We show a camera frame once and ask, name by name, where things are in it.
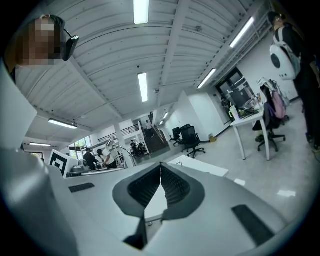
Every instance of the bag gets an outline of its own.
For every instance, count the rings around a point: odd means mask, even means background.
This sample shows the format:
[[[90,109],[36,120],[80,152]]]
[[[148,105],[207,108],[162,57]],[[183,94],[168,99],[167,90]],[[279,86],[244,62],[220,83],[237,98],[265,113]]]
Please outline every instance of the bag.
[[[273,36],[270,47],[271,61],[282,80],[294,80],[301,70],[301,53],[296,56],[290,46],[284,42],[283,27],[278,29],[279,40]]]
[[[285,118],[286,106],[277,90],[272,91],[272,101],[274,104],[274,115],[279,119]]]

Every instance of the fluorescent light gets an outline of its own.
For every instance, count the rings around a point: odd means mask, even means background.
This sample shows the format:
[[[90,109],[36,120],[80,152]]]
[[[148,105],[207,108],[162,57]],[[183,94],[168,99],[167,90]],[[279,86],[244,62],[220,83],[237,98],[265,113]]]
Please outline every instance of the fluorescent light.
[[[197,89],[200,89],[202,86],[205,85],[205,83],[209,80],[209,78],[216,72],[217,70],[214,68],[210,71],[210,73],[203,79],[203,81],[199,84]]]
[[[63,126],[63,127],[71,128],[71,129],[77,129],[78,128],[75,125],[67,124],[65,122],[61,122],[61,121],[58,121],[58,120],[55,120],[55,119],[52,119],[52,118],[50,118],[48,122],[51,123],[51,124],[55,124],[55,125],[58,125],[58,126]]]
[[[138,74],[142,102],[148,101],[147,73]]]
[[[51,147],[51,144],[34,143],[34,142],[30,142],[30,145],[32,145],[32,146]]]
[[[146,24],[149,21],[149,0],[133,0],[134,24]]]
[[[250,28],[250,26],[254,23],[255,19],[251,17],[248,22],[244,25],[243,29],[241,29],[240,33],[235,37],[235,39],[230,44],[231,48],[234,48],[235,45],[238,43],[240,38],[243,37],[243,35],[247,32],[247,30]]]

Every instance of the white backpack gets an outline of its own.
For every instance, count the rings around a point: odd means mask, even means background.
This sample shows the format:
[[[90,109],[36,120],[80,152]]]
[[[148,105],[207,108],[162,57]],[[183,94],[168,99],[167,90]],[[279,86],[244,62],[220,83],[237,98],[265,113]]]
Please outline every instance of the white backpack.
[[[270,47],[271,61],[282,80],[294,80],[301,70],[301,53],[297,57],[289,45],[284,42],[283,27],[279,28],[279,40],[273,36],[274,44]]]

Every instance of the office chair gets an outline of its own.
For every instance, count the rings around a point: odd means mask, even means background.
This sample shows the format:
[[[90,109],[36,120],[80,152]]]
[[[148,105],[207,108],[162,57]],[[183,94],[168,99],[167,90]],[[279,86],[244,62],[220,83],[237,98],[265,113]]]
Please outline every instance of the office chair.
[[[190,126],[189,128],[182,130],[182,132],[185,149],[193,149],[193,151],[187,155],[188,157],[193,154],[192,158],[194,159],[197,152],[206,153],[203,147],[196,148],[200,144],[200,139],[194,126]]]
[[[272,107],[272,100],[271,99],[271,94],[268,88],[263,88],[263,86],[261,87],[261,90],[263,91],[263,93],[266,95],[267,98],[267,102],[263,105],[264,106],[264,114],[263,114],[263,119],[264,119],[264,123],[265,123],[265,127],[266,130],[268,131],[268,140],[273,144],[274,148],[275,148],[275,152],[278,152],[278,146],[275,142],[274,139],[277,138],[283,138],[283,141],[286,141],[286,136],[285,135],[275,135],[274,134],[274,129],[278,129],[282,123],[282,120],[277,118],[274,114],[274,108]],[[261,123],[260,122],[256,122],[256,124],[254,125],[254,127],[252,128],[253,131],[261,131],[262,127],[261,127]],[[262,145],[264,145],[266,143],[266,141],[263,139],[263,141],[259,144],[258,146],[258,151],[260,152],[261,149],[260,147]]]
[[[173,143],[173,146],[175,147],[175,145],[181,141],[180,128],[177,127],[177,128],[172,129],[172,133],[173,133],[173,141],[175,141],[175,143]]]
[[[182,126],[180,128],[182,139],[180,140],[179,145],[185,145],[186,144],[186,142],[184,140],[184,134],[185,134],[185,131],[188,130],[188,128],[190,128],[190,127],[191,127],[191,125],[188,123],[188,124],[186,124],[186,125],[184,125],[184,126]],[[184,149],[182,150],[182,153],[185,150],[186,150],[186,152],[189,152],[189,148],[184,147]]]

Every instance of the black headphones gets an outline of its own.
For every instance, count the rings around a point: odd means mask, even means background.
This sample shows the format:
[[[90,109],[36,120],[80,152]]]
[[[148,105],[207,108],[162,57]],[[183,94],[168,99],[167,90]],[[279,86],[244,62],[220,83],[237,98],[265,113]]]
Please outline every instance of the black headphones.
[[[69,60],[71,58],[72,54],[74,54],[77,43],[79,41],[79,36],[78,35],[71,36],[71,34],[65,28],[63,30],[70,37],[70,39],[68,41],[66,41],[64,51],[62,53],[62,59],[66,62],[67,60]]]

